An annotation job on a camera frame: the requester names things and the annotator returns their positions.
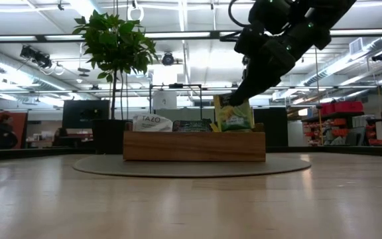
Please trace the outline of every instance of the desk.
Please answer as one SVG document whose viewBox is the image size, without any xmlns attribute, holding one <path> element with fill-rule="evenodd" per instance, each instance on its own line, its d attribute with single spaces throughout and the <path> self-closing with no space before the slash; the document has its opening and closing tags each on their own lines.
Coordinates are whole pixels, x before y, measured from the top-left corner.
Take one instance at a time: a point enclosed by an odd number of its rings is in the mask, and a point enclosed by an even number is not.
<svg viewBox="0 0 382 239">
<path fill-rule="evenodd" d="M 52 140 L 33 140 L 26 141 L 26 148 L 37 147 L 38 149 L 42 149 L 44 147 L 51 147 Z"/>
</svg>

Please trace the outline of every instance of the wooden planter box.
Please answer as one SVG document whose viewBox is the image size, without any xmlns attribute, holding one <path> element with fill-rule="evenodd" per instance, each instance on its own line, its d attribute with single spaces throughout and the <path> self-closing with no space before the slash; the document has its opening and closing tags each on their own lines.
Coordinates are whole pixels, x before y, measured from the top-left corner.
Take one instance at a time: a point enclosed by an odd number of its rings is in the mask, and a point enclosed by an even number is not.
<svg viewBox="0 0 382 239">
<path fill-rule="evenodd" d="M 262 161 L 265 133 L 180 133 L 126 131 L 124 160 Z"/>
</svg>

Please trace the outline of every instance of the gray circular mat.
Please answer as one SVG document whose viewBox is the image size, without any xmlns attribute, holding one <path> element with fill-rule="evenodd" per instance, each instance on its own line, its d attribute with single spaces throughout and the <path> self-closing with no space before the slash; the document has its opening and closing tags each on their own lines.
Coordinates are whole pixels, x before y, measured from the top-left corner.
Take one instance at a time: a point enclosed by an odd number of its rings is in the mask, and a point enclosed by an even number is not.
<svg viewBox="0 0 382 239">
<path fill-rule="evenodd" d="M 123 161 L 122 155 L 95 155 L 80 159 L 73 168 L 86 173 L 130 177 L 207 178 L 268 175 L 307 169 L 310 163 L 298 157 L 267 155 L 256 162 Z"/>
</svg>

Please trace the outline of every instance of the green leaves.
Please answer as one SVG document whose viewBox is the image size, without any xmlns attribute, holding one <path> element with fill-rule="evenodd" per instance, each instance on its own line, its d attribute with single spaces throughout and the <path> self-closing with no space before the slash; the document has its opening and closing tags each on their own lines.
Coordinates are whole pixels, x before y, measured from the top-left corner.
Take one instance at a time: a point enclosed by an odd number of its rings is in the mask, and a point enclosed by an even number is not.
<svg viewBox="0 0 382 239">
<path fill-rule="evenodd" d="M 118 15 L 92 13 L 89 22 L 84 17 L 75 19 L 79 24 L 73 34 L 81 34 L 87 49 L 84 54 L 92 55 L 88 61 L 92 68 L 102 70 L 99 79 L 113 81 L 113 72 L 118 70 L 147 72 L 147 65 L 158 60 L 155 42 L 145 37 L 139 21 L 124 21 Z"/>
<path fill-rule="evenodd" d="M 99 42 L 103 44 L 116 45 L 117 37 L 113 33 L 103 33 L 99 36 Z"/>
<path fill-rule="evenodd" d="M 82 18 L 79 18 L 79 19 L 74 19 L 76 21 L 77 24 L 86 24 L 86 19 L 84 16 L 82 16 Z"/>
<path fill-rule="evenodd" d="M 97 79 L 102 79 L 102 78 L 105 78 L 105 77 L 107 77 L 107 73 L 106 72 L 101 72 L 101 73 L 99 73 Z"/>
<path fill-rule="evenodd" d="M 119 27 L 119 33 L 120 34 L 130 33 L 134 26 L 135 24 L 133 24 L 132 21 L 127 22 Z"/>
</svg>

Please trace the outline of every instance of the potted plant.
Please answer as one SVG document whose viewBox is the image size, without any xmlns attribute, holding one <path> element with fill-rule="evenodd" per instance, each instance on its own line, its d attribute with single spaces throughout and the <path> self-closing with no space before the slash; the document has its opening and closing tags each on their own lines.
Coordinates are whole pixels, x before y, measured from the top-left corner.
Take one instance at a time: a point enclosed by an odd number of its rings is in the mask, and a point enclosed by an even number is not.
<svg viewBox="0 0 382 239">
<path fill-rule="evenodd" d="M 75 19 L 78 26 L 73 34 L 82 33 L 86 49 L 84 54 L 92 55 L 88 62 L 92 68 L 102 70 L 99 79 L 105 78 L 113 83 L 111 99 L 111 119 L 93 121 L 95 148 L 98 153 L 123 153 L 123 131 L 127 120 L 123 120 L 121 100 L 121 120 L 115 119 L 116 83 L 121 80 L 123 91 L 123 73 L 147 72 L 147 65 L 157 58 L 155 43 L 145 37 L 139 21 L 124 21 L 119 15 L 99 14 L 94 11 L 86 21 L 85 17 Z"/>
</svg>

